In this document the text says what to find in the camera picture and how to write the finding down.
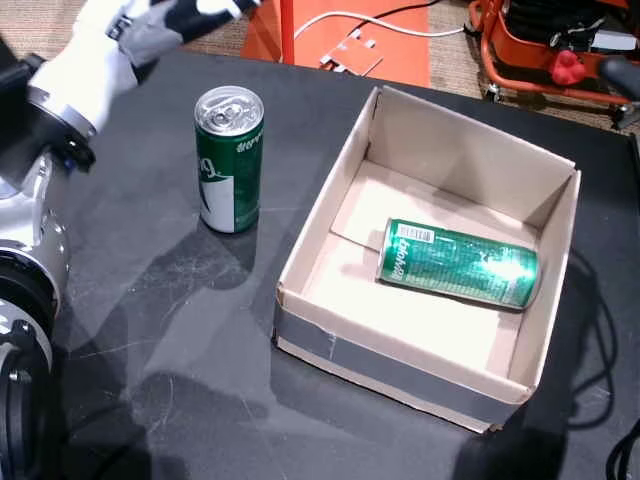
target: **gray tape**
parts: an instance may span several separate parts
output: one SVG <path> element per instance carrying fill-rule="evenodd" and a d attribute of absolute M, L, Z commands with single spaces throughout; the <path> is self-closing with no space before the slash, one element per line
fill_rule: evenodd
<path fill-rule="evenodd" d="M 275 334 L 340 367 L 398 388 L 414 397 L 455 410 L 486 423 L 503 424 L 519 405 L 503 403 L 462 385 L 430 375 L 380 355 L 334 334 L 276 305 Z"/>
<path fill-rule="evenodd" d="M 124 30 L 118 45 L 132 65 L 135 67 L 146 65 L 184 43 L 180 33 L 165 25 L 167 12 L 175 4 L 176 0 L 169 0 L 154 5 L 151 10 L 136 18 L 132 25 Z"/>

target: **can lying on side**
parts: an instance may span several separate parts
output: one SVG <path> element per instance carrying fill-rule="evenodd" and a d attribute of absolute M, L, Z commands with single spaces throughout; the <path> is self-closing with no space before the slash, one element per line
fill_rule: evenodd
<path fill-rule="evenodd" d="M 242 87 L 214 88 L 195 108 L 200 216 L 234 233 L 258 220 L 264 105 Z"/>
<path fill-rule="evenodd" d="M 522 310 L 536 294 L 538 256 L 517 245 L 390 219 L 376 277 Z"/>

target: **can barcode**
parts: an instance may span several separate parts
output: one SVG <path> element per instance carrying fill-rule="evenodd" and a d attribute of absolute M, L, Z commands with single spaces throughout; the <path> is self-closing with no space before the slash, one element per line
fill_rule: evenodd
<path fill-rule="evenodd" d="M 396 235 L 402 238 L 409 238 L 411 240 L 418 240 L 419 242 L 425 243 L 433 243 L 435 237 L 433 230 L 414 227 L 413 225 L 405 225 L 404 223 L 398 224 Z"/>

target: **can lid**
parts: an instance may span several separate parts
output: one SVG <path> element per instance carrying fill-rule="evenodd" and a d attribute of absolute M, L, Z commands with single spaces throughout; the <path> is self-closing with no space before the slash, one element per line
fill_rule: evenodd
<path fill-rule="evenodd" d="M 205 93 L 196 103 L 196 123 L 206 132 L 234 137 L 253 130 L 264 116 L 262 100 L 251 90 L 225 86 Z"/>

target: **can label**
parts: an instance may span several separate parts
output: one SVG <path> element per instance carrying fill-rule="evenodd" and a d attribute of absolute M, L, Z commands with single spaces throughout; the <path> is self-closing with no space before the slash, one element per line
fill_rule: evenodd
<path fill-rule="evenodd" d="M 535 293 L 538 257 L 517 245 L 389 220 L 377 277 L 397 285 L 523 309 Z"/>
<path fill-rule="evenodd" d="M 196 132 L 202 218 L 222 232 L 249 228 L 260 210 L 262 124 L 240 137 Z"/>

